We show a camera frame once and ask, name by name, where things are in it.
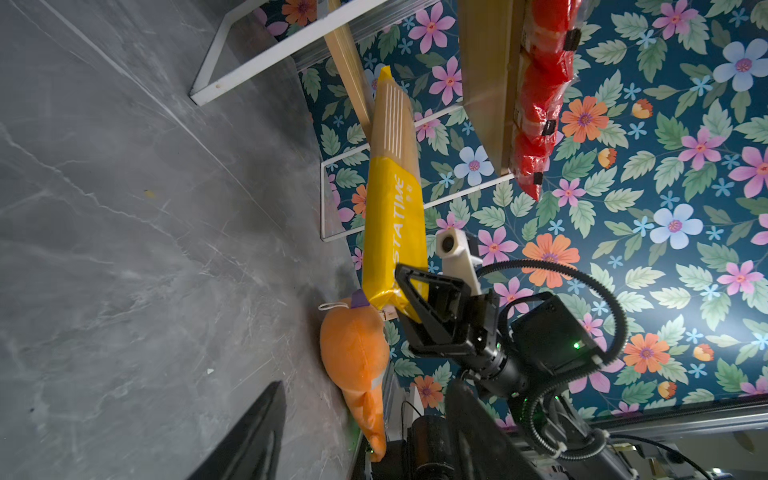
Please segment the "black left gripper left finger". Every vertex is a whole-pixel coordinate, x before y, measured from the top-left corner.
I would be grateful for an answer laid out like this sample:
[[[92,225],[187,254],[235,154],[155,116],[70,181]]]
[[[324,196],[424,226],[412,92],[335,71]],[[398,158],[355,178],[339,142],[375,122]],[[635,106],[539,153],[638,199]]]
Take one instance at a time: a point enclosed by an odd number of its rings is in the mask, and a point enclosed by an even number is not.
[[[286,408],[283,383],[271,382],[188,479],[275,479]]]

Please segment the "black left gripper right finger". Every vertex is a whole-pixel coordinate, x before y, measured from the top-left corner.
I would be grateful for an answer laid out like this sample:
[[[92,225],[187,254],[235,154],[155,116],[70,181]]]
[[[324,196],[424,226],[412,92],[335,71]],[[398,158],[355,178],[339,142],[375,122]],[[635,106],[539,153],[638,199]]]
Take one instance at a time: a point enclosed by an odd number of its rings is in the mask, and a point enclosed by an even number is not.
[[[473,391],[453,380],[445,397],[456,479],[539,479]]]

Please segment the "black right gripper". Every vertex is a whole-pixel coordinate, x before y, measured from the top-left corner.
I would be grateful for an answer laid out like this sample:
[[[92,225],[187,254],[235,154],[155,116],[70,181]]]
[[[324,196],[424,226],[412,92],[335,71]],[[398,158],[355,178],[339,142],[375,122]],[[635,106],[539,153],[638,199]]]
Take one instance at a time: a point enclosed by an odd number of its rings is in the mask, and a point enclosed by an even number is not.
[[[402,263],[394,273],[413,310],[399,311],[398,318],[414,355],[446,358],[477,375],[500,373],[506,354],[498,328],[497,294],[473,296],[459,278]]]

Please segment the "yellow pasta bag top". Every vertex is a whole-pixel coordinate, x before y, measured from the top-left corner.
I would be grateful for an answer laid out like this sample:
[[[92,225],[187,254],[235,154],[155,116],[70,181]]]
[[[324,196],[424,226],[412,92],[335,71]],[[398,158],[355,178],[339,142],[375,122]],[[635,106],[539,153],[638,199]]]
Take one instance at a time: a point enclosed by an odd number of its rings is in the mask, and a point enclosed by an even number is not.
[[[377,309],[392,306],[416,321],[395,270],[427,268],[419,147],[410,98],[388,66],[377,79],[369,145],[362,289]]]

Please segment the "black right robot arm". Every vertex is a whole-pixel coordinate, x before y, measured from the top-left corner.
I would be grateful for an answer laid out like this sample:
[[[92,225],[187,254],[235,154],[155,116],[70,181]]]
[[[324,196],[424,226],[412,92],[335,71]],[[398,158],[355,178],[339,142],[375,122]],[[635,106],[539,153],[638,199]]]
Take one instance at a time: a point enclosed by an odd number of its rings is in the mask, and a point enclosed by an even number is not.
[[[508,260],[502,269],[545,270],[573,277],[597,293],[615,322],[600,346],[554,294],[527,298],[528,313],[508,317],[493,292],[475,293],[466,280],[400,264],[395,279],[410,313],[400,320],[411,351],[451,360],[461,369],[445,393],[441,418],[420,418],[401,445],[410,479],[536,479],[539,471],[483,407],[503,399],[518,434],[536,453],[575,479],[633,479],[637,473],[612,449],[615,435],[587,423],[564,397],[567,387],[616,361],[628,340],[618,299],[596,279],[565,265]]]

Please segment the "wooden two-tier shelf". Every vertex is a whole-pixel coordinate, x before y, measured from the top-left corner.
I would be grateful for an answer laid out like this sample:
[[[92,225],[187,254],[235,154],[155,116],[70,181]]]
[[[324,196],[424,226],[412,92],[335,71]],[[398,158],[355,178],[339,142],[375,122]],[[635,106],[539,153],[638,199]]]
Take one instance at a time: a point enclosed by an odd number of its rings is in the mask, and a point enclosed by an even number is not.
[[[367,166],[370,146],[367,136],[373,121],[374,97],[380,70],[385,60],[397,60],[417,49],[418,42],[410,38],[413,29],[427,28],[416,19],[424,13],[431,20],[437,8],[445,18],[443,1],[280,1],[285,20],[269,23],[270,12],[277,15],[277,7],[263,7],[272,1],[244,1],[230,10],[222,19],[206,53],[190,91],[190,99],[203,106],[225,93],[265,73],[278,63],[292,59],[299,73],[310,110],[322,113],[314,118],[318,130],[323,160],[320,166],[321,187],[330,194],[321,193],[321,207],[325,209],[327,195],[331,195],[341,227],[331,231],[328,215],[321,215],[321,239],[324,242],[356,236],[362,242],[365,195],[362,167]],[[253,16],[259,25],[279,40],[231,72],[213,76],[223,55],[224,47],[235,24],[246,16]],[[469,116],[454,96],[447,106],[417,114],[417,133],[424,133],[435,155],[446,159],[449,149],[458,148],[463,140],[457,125],[472,136]],[[430,214],[436,208],[450,204],[450,212],[459,223],[475,219],[488,227],[500,227],[507,214],[525,217],[533,208],[534,200],[525,194],[513,196],[511,177],[480,180],[470,185],[468,178],[454,176],[453,163],[437,162],[432,170],[439,173],[439,182],[430,183],[422,178],[424,188],[432,188],[432,200],[425,200]],[[481,192],[493,187],[493,206],[480,205]]]

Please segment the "orange shark plush toy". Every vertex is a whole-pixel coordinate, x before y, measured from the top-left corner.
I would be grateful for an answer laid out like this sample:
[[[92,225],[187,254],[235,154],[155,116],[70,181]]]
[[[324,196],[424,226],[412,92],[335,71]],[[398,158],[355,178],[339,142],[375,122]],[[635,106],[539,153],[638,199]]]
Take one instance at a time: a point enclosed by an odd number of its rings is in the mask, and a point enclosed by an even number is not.
[[[389,364],[385,320],[362,290],[338,302],[323,304],[320,352],[331,381],[372,449],[371,461],[386,455],[382,382]]]

